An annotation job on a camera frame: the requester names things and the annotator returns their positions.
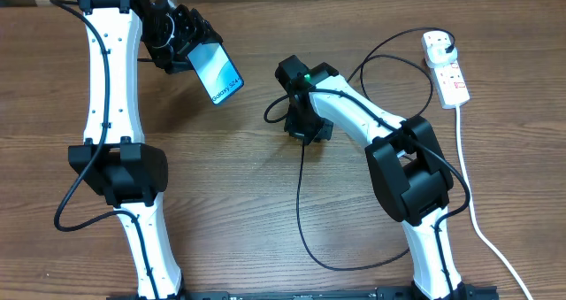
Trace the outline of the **blue Galaxy smartphone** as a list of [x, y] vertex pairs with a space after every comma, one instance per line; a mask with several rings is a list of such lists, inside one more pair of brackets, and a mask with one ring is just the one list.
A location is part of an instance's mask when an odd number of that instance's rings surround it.
[[219, 105], [244, 86], [244, 80], [221, 43], [199, 43], [188, 60], [210, 100]]

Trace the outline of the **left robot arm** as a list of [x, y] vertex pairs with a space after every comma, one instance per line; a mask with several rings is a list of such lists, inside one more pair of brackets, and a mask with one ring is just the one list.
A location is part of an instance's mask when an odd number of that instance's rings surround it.
[[121, 222], [139, 299], [185, 299], [183, 273], [164, 221], [165, 153], [145, 141], [138, 107], [139, 48], [166, 73], [194, 71], [214, 104], [244, 84], [222, 37], [197, 10], [174, 0], [77, 0], [89, 40], [89, 112], [82, 143], [68, 150], [78, 183]]

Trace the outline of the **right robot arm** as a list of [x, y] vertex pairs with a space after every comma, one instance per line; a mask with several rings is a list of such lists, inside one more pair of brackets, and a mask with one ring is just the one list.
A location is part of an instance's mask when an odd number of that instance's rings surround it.
[[322, 63], [307, 67], [296, 55], [278, 64], [275, 77], [289, 102], [284, 129], [303, 146], [328, 140], [339, 126], [364, 150], [381, 208], [402, 225], [412, 257], [415, 299], [462, 299], [447, 235], [448, 193], [462, 175], [447, 162], [432, 125], [387, 112], [356, 92]]

